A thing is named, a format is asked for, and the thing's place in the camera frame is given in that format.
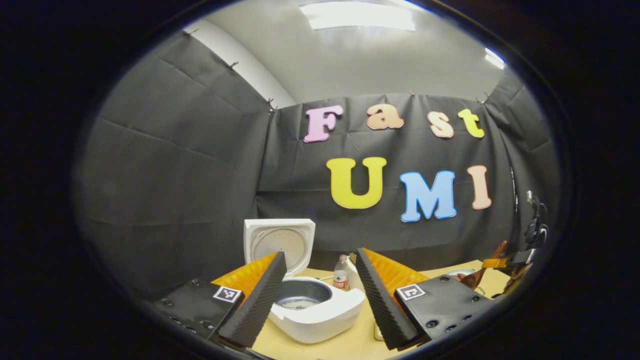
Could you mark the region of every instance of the wooden table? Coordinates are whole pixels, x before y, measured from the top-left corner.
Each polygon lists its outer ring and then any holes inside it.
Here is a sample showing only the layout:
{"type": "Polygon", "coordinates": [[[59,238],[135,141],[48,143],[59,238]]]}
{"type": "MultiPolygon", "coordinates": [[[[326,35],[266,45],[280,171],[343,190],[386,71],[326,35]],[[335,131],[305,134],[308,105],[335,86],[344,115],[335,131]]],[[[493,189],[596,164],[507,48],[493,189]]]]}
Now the wooden table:
{"type": "MultiPolygon", "coordinates": [[[[482,262],[475,260],[468,263],[447,268],[421,271],[421,274],[433,278],[455,269],[479,270],[482,262]]],[[[323,278],[331,276],[332,272],[324,270],[305,269],[298,276],[323,278]]],[[[333,279],[325,280],[331,284],[333,279]]],[[[480,287],[476,290],[480,294],[491,297],[501,293],[509,277],[494,269],[487,269],[480,287]]],[[[253,345],[255,351],[278,360],[343,360],[388,359],[412,348],[398,352],[387,350],[384,341],[373,337],[374,319],[369,302],[365,300],[358,320],[350,329],[328,340],[315,344],[304,344],[290,338],[280,330],[271,320],[267,320],[253,345]]]]}

